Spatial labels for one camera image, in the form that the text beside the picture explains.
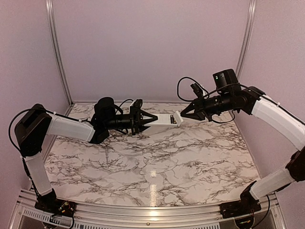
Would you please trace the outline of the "white battery compartment cover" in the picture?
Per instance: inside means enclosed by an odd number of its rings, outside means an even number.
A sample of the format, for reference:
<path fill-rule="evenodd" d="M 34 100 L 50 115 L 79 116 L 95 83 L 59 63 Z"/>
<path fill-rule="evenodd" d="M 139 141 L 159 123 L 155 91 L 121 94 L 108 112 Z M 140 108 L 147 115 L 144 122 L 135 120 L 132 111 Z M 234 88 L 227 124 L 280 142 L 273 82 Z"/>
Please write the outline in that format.
<path fill-rule="evenodd" d="M 181 117 L 181 114 L 179 111 L 175 111 L 173 114 L 174 123 L 177 124 L 177 127 L 180 127 L 183 123 L 183 118 Z"/>

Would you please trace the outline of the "white remote control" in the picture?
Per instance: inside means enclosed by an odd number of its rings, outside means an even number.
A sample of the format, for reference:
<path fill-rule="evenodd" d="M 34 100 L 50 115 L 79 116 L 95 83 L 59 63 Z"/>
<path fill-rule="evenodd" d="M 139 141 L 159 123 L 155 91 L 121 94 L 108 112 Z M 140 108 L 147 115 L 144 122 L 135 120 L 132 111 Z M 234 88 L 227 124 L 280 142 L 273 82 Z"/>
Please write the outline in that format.
<path fill-rule="evenodd" d="M 155 114 L 158 116 L 157 121 L 150 122 L 150 126 L 163 126 L 163 127 L 176 127 L 177 124 L 171 124 L 170 115 L 171 114 Z"/>

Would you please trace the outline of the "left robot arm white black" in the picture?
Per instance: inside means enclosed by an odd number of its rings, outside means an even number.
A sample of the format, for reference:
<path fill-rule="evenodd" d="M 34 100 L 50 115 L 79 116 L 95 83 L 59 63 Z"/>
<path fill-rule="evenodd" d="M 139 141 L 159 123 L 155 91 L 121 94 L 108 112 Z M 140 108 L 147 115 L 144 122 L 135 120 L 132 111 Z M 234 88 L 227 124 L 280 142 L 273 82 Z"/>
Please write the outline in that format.
<path fill-rule="evenodd" d="M 10 123 L 9 135 L 14 134 L 16 142 L 12 145 L 19 151 L 24 170 L 36 194 L 37 209 L 53 214 L 72 214 L 75 204 L 57 198 L 51 186 L 45 165 L 43 147 L 50 135 L 78 139 L 90 144 L 100 144 L 106 140 L 110 130 L 131 131 L 132 135 L 146 130 L 147 124 L 158 119 L 156 115 L 141 109 L 142 100 L 137 99 L 125 114 L 111 97 L 101 98 L 94 105 L 90 120 L 67 117 L 35 104 L 13 117 L 17 124 Z"/>

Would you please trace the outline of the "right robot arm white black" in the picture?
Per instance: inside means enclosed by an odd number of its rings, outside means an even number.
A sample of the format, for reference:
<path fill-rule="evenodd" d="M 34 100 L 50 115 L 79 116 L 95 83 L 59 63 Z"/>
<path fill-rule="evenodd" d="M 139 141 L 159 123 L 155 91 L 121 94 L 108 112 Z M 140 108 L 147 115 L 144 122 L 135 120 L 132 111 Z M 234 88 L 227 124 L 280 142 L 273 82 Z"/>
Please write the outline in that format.
<path fill-rule="evenodd" d="M 241 192 L 237 201 L 224 204 L 221 211 L 245 214 L 258 207 L 259 200 L 305 179 L 305 123 L 302 118 L 275 102 L 254 86 L 232 83 L 210 93 L 194 89 L 196 97 L 181 116 L 215 122 L 230 112 L 241 132 L 259 179 Z"/>

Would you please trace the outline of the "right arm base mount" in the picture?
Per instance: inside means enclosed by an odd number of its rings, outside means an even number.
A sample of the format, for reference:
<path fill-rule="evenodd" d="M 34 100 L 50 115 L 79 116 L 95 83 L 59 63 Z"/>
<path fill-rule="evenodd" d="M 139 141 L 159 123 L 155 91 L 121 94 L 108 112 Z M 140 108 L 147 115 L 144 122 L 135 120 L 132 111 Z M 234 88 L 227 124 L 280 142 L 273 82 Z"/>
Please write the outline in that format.
<path fill-rule="evenodd" d="M 261 209 L 261 205 L 257 202 L 249 205 L 247 203 L 242 203 L 241 200 L 222 203 L 220 205 L 220 213 L 224 219 L 253 214 Z"/>

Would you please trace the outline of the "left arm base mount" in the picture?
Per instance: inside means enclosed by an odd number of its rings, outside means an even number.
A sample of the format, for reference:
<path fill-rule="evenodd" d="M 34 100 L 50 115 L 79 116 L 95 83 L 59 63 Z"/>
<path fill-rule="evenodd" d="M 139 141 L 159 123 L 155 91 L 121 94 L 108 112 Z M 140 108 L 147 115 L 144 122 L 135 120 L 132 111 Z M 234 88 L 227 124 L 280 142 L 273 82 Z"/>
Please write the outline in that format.
<path fill-rule="evenodd" d="M 76 203 L 63 199 L 40 199 L 35 203 L 35 208 L 55 216 L 73 217 L 76 209 Z"/>

